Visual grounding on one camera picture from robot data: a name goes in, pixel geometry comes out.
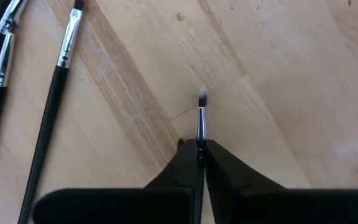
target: light wood tabletop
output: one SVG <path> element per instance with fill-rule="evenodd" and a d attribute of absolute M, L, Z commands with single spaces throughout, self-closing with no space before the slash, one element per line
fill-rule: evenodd
<path fill-rule="evenodd" d="M 16 30 L 0 223 L 19 216 L 73 3 L 30 0 Z M 195 137 L 202 86 L 208 138 L 257 171 L 358 188 L 358 1 L 87 0 L 37 198 L 146 185 Z"/>

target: wooden table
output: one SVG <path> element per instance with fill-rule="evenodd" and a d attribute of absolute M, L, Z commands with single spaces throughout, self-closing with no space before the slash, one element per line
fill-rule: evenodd
<path fill-rule="evenodd" d="M 31 0 L 16 32 L 0 223 L 19 216 L 72 5 Z M 144 186 L 195 136 L 202 86 L 208 137 L 248 165 L 286 187 L 358 188 L 358 1 L 87 0 L 71 67 L 39 197 Z"/>

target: silver ferrule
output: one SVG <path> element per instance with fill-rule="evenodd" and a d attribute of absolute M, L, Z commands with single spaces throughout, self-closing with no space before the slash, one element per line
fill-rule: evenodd
<path fill-rule="evenodd" d="M 15 35 L 8 32 L 0 53 L 0 87 L 7 87 L 14 48 Z"/>
<path fill-rule="evenodd" d="M 205 107 L 198 108 L 197 140 L 206 139 Z"/>
<path fill-rule="evenodd" d="M 72 51 L 75 44 L 75 38 L 80 28 L 82 11 L 78 9 L 71 10 L 70 19 L 68 20 L 65 35 L 63 37 L 62 46 L 60 47 L 57 65 L 59 67 L 68 68 L 71 62 Z"/>
<path fill-rule="evenodd" d="M 20 16 L 28 0 L 12 0 L 0 20 L 0 33 L 7 34 L 19 23 Z"/>

